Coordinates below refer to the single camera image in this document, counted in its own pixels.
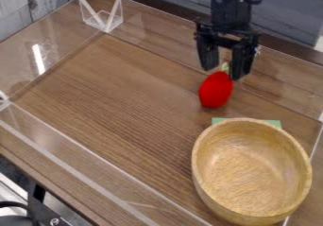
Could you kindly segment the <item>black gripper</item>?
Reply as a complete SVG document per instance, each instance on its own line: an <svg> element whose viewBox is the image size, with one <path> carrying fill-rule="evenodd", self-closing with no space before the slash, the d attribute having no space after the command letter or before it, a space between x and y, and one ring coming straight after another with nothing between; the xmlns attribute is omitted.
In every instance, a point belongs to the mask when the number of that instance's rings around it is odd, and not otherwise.
<svg viewBox="0 0 323 226"><path fill-rule="evenodd" d="M232 51L230 78L239 80L250 74L259 51L260 33L252 28L220 30L209 24L196 23L196 50L200 66L209 71L219 66L219 49Z"/></svg>

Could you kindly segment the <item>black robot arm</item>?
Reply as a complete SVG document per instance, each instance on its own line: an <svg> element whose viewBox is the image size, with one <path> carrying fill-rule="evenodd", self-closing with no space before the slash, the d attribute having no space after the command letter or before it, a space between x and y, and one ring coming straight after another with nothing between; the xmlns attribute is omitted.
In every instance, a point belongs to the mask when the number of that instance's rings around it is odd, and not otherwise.
<svg viewBox="0 0 323 226"><path fill-rule="evenodd" d="M219 66L219 49L231 50L230 78L250 74L260 34L251 27L252 7L263 0L211 0L211 21L196 22L196 50L204 71Z"/></svg>

